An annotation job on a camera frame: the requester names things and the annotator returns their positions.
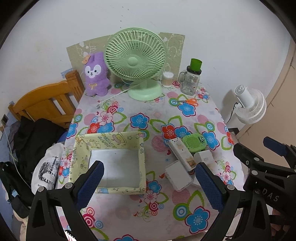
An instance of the table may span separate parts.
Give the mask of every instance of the table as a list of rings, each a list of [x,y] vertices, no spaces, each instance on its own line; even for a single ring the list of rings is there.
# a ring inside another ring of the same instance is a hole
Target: table
[[[199,86],[195,96],[186,96],[180,92],[178,82],[173,82],[172,87],[163,88],[163,94],[152,101],[140,102],[127,93],[104,101],[126,88],[128,85],[116,83],[104,97],[83,95],[69,127],[57,188],[70,181],[78,134],[141,131],[145,140],[147,192],[94,194],[87,208],[81,210],[88,226],[99,240],[114,241],[164,241],[208,229],[218,212],[211,208],[202,189],[190,185],[177,192],[165,178],[164,170],[176,160],[167,145],[168,139],[198,131],[207,140],[216,161],[214,174],[242,190],[242,167],[233,155],[233,140],[211,95]],[[197,107],[176,102],[191,98],[197,100]],[[63,228],[69,229],[61,208],[57,211]]]

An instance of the white power cord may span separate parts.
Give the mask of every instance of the white power cord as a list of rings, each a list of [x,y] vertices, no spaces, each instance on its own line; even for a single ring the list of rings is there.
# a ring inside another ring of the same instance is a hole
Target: white power cord
[[[17,166],[16,166],[16,164],[15,164],[15,158],[14,158],[13,155],[12,155],[12,150],[11,150],[11,147],[10,147],[10,143],[9,143],[9,140],[8,140],[8,136],[7,136],[7,134],[6,134],[6,131],[5,131],[5,128],[4,128],[4,127],[3,127],[3,129],[4,129],[4,133],[5,133],[5,135],[6,135],[6,139],[7,139],[7,141],[8,141],[9,150],[10,150],[10,155],[12,156],[13,163],[14,163],[14,165],[15,165],[15,169],[17,170],[17,173],[20,175],[21,179],[25,182],[25,184],[27,184],[27,182],[23,179],[22,175],[19,173],[19,171],[18,171],[18,169],[17,169]]]
[[[116,95],[113,95],[113,96],[111,96],[110,98],[108,98],[108,99],[106,99],[106,100],[103,100],[103,101],[104,101],[103,104],[98,104],[97,107],[98,107],[98,108],[101,107],[101,106],[104,105],[108,100],[114,98],[114,97],[117,96],[117,95],[121,95],[122,93],[124,93],[124,92],[126,92],[126,91],[128,91],[128,90],[130,90],[130,89],[132,89],[132,88],[137,87],[139,84],[134,85],[134,86],[132,86],[132,87],[130,87],[130,88],[124,90],[124,91],[121,91],[120,93],[118,93],[118,94],[116,94]]]

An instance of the wooden bed frame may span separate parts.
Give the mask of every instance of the wooden bed frame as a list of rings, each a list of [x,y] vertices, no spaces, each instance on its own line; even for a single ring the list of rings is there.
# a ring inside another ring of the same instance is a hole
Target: wooden bed frame
[[[68,128],[75,112],[69,93],[73,94],[79,103],[84,86],[77,70],[67,73],[65,77],[66,80],[59,83],[45,85],[30,91],[16,104],[10,104],[8,109],[19,121],[21,116],[33,121],[44,118]],[[53,100],[57,100],[65,114],[59,111]]]

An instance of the purple plush toy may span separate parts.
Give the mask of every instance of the purple plush toy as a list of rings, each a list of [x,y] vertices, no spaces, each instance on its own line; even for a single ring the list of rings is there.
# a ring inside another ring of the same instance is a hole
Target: purple plush toy
[[[84,70],[86,94],[88,96],[105,96],[108,93],[107,87],[110,81],[107,79],[107,70],[103,52],[90,54]]]

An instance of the orange scissors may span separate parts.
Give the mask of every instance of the orange scissors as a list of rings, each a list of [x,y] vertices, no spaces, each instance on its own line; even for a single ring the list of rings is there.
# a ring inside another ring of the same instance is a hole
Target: orange scissors
[[[189,99],[189,100],[178,100],[177,102],[181,102],[181,103],[187,103],[193,106],[198,106],[198,102],[196,99]]]

